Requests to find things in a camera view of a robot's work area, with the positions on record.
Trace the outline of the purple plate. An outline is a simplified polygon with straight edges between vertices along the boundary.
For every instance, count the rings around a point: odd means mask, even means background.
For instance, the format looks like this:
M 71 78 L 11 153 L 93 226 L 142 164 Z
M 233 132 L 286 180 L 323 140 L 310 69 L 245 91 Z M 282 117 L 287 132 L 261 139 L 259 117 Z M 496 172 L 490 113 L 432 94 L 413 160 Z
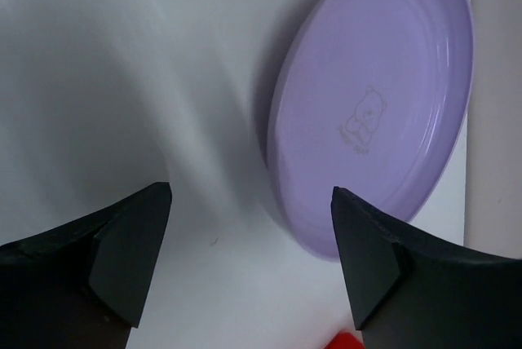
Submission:
M 412 220 L 451 158 L 474 68 L 470 0 L 320 0 L 285 57 L 268 121 L 272 189 L 297 242 L 338 259 L 346 188 Z

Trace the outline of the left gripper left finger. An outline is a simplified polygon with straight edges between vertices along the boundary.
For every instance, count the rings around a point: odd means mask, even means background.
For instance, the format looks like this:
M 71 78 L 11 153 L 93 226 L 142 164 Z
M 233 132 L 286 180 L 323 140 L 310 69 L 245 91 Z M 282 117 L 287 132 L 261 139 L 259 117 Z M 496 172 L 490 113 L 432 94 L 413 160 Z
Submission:
M 1 247 L 3 348 L 124 348 L 138 327 L 172 194 L 156 182 Z

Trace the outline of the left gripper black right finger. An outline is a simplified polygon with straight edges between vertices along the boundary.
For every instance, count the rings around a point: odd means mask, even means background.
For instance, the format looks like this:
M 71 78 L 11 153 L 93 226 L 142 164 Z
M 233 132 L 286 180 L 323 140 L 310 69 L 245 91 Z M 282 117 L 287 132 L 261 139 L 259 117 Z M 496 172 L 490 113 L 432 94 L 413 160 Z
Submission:
M 368 348 L 518 348 L 521 262 L 455 245 L 335 188 L 331 214 Z

